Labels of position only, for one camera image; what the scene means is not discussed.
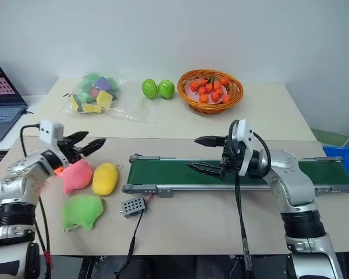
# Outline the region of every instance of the laptop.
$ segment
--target laptop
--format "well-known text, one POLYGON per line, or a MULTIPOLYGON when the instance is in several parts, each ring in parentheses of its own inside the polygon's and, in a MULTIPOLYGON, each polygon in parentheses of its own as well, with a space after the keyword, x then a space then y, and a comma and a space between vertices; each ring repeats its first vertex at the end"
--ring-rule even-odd
POLYGON ((0 68, 0 141, 26 109, 27 104, 0 68))

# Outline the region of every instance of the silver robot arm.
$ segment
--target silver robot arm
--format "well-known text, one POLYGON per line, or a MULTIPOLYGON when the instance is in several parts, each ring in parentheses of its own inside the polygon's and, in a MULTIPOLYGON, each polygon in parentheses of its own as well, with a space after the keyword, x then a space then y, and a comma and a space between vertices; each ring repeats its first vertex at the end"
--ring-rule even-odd
POLYGON ((270 186, 284 222, 285 239, 291 251, 287 258, 288 278, 311 275, 343 279, 330 236, 320 221, 312 181, 300 170, 292 154, 270 153, 271 169, 263 179, 270 186))
POLYGON ((40 257, 35 239, 35 208, 44 181, 58 167, 67 167, 103 146, 96 139, 79 148, 88 132, 63 137, 63 125, 41 121, 40 139, 48 150, 14 163, 0 181, 0 278, 38 278, 40 257))
POLYGON ((263 178, 281 214, 287 247, 291 251, 287 258, 287 278, 343 279, 330 237, 320 221, 312 181, 300 170, 298 160, 286 151, 270 151, 269 166, 266 150, 253 150, 254 135, 246 120, 235 120, 229 135, 195 140, 204 146, 223 147, 220 167, 202 163, 188 166, 221 179, 228 171, 237 171, 239 176, 248 174, 251 178, 263 178))

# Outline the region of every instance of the white wall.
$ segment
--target white wall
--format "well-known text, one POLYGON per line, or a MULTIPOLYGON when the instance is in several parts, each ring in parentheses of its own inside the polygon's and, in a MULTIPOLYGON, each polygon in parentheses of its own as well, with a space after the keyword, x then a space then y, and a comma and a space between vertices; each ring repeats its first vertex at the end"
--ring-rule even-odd
POLYGON ((349 1, 0 0, 0 64, 22 94, 88 70, 219 69, 286 83, 311 127, 349 134, 349 1))

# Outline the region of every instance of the wicker basket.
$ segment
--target wicker basket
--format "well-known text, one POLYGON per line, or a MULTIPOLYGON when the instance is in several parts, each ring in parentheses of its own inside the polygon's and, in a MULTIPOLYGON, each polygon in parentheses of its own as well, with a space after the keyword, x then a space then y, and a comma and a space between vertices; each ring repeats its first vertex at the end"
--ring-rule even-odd
POLYGON ((203 113, 214 114, 220 113, 228 108, 232 108, 237 103, 242 100, 243 97, 243 86, 242 83, 237 81, 234 77, 222 73, 221 71, 214 71, 208 69, 199 69, 188 71, 186 74, 183 74, 177 84, 177 89, 179 91, 180 96, 195 110, 203 113), (211 78, 211 77, 226 77, 229 79, 229 85, 226 86, 227 93, 232 96, 232 100, 228 103, 220 103, 220 104, 210 104, 210 103, 201 103, 197 102, 191 98, 189 98, 185 93, 186 84, 189 81, 195 80, 196 78, 211 78))

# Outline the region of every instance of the white table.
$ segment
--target white table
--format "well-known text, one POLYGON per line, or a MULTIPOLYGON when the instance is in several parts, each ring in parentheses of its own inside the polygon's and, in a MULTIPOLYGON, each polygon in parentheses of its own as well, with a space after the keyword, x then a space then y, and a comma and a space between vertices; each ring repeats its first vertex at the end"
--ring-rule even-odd
MULTIPOLYGON (((81 145, 93 140, 85 139, 81 145)), ((25 137, 29 152, 44 149, 35 137, 25 137)), ((320 143, 311 141, 268 141, 271 149, 284 148, 298 159, 323 156, 320 143)), ((93 168, 101 163, 122 164, 119 184, 113 194, 103 197, 105 212, 86 231, 78 228, 63 232, 61 208, 69 199, 63 193, 62 181, 53 176, 47 180, 41 196, 47 212, 51 249, 55 255, 125 255, 137 218, 125 219, 118 213, 120 203, 132 198, 121 192, 127 181, 129 155, 175 156, 177 158, 219 159, 220 148, 206 148, 190 139, 108 138, 105 145, 88 157, 93 168)), ((0 163, 0 179, 10 163, 22 157, 17 141, 0 163)), ((92 195, 91 188, 73 195, 92 195)), ((319 211, 326 231, 337 252, 349 251, 349 194, 321 195, 319 211)), ((251 253, 288 253, 283 222, 269 191, 242 193, 243 215, 251 253)), ((40 209, 36 216, 43 231, 40 209)), ((173 198, 158 198, 149 204, 137 232, 136 255, 199 255, 243 253, 236 201, 230 191, 175 192, 173 198)))
MULTIPOLYGON (((45 95, 25 95, 22 96, 26 104, 29 106, 27 108, 27 111, 29 112, 35 112, 42 102, 44 100, 45 95)), ((10 129, 10 131, 5 135, 2 141, 0 141, 0 151, 7 151, 9 150, 16 139, 19 137, 19 131, 21 130, 22 126, 29 124, 30 120, 30 113, 22 115, 18 121, 14 124, 14 126, 10 129)))
MULTIPOLYGON (((235 119, 248 119, 251 128, 267 141, 316 141, 284 84, 244 84, 241 103, 218 115, 195 113, 178 94, 171 100, 160 99, 156 124, 114 119, 106 113, 63 113, 67 97, 79 79, 60 78, 45 97, 31 123, 54 120, 65 126, 65 134, 89 131, 90 137, 194 139, 202 135, 225 135, 235 119)), ((123 94, 145 98, 142 81, 121 87, 123 94)), ((25 135, 37 135, 27 129, 25 135)))

